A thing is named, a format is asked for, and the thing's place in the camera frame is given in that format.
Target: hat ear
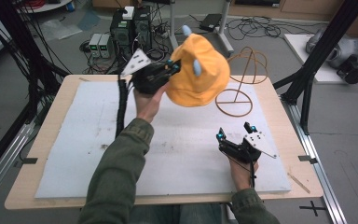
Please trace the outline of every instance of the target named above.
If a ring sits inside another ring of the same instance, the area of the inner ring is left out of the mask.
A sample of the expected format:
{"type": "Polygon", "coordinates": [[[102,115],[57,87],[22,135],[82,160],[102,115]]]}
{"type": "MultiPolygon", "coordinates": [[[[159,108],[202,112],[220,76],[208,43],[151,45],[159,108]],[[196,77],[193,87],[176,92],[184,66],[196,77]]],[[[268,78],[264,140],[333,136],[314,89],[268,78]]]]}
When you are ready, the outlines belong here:
{"type": "Polygon", "coordinates": [[[196,77],[199,77],[201,75],[201,65],[199,63],[199,60],[195,59],[193,62],[193,70],[194,70],[194,75],[196,75],[196,77]]]}
{"type": "MultiPolygon", "coordinates": [[[[182,26],[182,31],[185,36],[190,36],[192,34],[190,27],[188,27],[187,25],[182,26]]],[[[199,60],[197,59],[193,62],[193,70],[194,75],[196,75],[196,77],[199,77],[201,75],[201,65],[199,60]]]]}
{"type": "Polygon", "coordinates": [[[185,36],[190,36],[193,33],[187,25],[182,26],[182,31],[185,36]]]}

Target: person's left hand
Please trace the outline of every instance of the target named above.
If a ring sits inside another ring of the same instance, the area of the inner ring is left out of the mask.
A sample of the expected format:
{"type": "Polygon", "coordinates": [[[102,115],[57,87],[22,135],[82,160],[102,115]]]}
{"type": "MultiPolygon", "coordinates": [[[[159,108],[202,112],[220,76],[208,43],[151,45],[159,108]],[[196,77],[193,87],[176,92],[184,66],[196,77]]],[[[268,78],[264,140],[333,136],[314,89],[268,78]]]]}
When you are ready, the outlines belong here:
{"type": "Polygon", "coordinates": [[[136,118],[144,119],[151,123],[153,118],[157,115],[159,109],[159,102],[162,94],[167,89],[168,84],[165,84],[154,95],[147,95],[133,90],[136,104],[136,118]]]}

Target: white mount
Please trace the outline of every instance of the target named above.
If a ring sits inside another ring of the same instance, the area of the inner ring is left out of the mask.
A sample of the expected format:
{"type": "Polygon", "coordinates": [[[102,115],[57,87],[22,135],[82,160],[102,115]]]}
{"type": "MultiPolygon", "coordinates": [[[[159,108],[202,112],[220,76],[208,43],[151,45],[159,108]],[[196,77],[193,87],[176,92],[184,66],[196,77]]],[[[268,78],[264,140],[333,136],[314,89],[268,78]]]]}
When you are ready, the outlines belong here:
{"type": "Polygon", "coordinates": [[[130,61],[127,63],[124,70],[121,72],[122,76],[126,76],[132,74],[148,65],[150,65],[152,61],[147,57],[143,50],[137,49],[135,53],[132,55],[130,61]]]}
{"type": "Polygon", "coordinates": [[[263,133],[248,133],[245,135],[245,139],[255,149],[263,152],[264,154],[272,157],[273,159],[277,158],[277,155],[274,153],[274,150],[269,146],[269,142],[267,142],[266,136],[263,133]]]}

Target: wooden table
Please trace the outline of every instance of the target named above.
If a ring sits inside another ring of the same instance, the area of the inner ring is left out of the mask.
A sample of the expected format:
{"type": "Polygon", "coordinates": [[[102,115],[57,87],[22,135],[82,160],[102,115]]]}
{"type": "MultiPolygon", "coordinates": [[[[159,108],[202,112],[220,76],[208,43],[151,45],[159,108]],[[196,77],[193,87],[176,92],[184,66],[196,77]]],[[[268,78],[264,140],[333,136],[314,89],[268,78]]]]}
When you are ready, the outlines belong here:
{"type": "MultiPolygon", "coordinates": [[[[34,197],[43,175],[48,154],[76,95],[77,87],[83,81],[117,81],[117,77],[71,75],[65,78],[28,154],[28,158],[38,158],[37,163],[23,164],[7,196],[6,209],[82,207],[85,204],[85,198],[36,199],[34,197]]],[[[264,82],[255,84],[254,88],[292,186],[292,190],[289,192],[261,194],[260,197],[263,200],[322,197],[323,189],[312,165],[307,161],[300,161],[298,158],[298,156],[305,155],[304,149],[270,80],[267,78],[264,82]]],[[[230,194],[163,195],[137,197],[135,204],[230,201],[230,194]]]]}

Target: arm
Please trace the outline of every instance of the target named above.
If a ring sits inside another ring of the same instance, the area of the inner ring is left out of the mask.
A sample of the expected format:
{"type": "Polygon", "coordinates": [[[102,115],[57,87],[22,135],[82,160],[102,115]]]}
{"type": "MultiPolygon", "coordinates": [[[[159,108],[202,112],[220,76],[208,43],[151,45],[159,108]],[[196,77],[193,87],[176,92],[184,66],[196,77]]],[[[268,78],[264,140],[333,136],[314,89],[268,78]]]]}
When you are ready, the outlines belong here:
{"type": "MultiPolygon", "coordinates": [[[[255,189],[250,186],[250,173],[240,167],[235,161],[229,160],[231,176],[234,180],[237,193],[232,196],[233,212],[235,218],[242,223],[279,223],[279,220],[272,215],[257,195],[255,189]]],[[[248,170],[249,164],[241,164],[248,170]]]]}
{"type": "Polygon", "coordinates": [[[78,223],[127,223],[135,201],[136,182],[145,166],[156,116],[166,86],[154,96],[134,91],[137,118],[108,147],[89,183],[78,223]]]}

